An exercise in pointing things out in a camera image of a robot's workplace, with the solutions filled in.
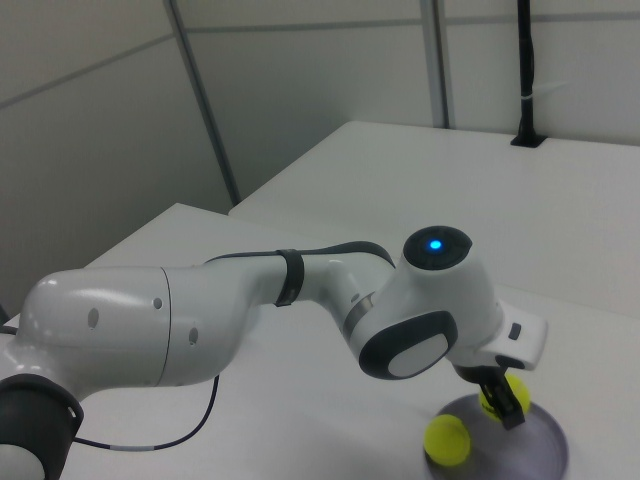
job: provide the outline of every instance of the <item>gray disk stand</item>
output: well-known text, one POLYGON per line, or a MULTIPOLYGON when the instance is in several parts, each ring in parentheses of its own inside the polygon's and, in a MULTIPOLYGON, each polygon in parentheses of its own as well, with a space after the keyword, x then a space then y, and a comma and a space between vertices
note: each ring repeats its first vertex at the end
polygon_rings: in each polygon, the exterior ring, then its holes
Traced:
POLYGON ((439 414, 462 420, 471 435, 471 453, 456 467, 427 458, 435 480, 561 480, 565 475, 569 447, 564 432, 534 403, 525 423, 510 431, 482 411, 477 395, 459 398, 439 414))

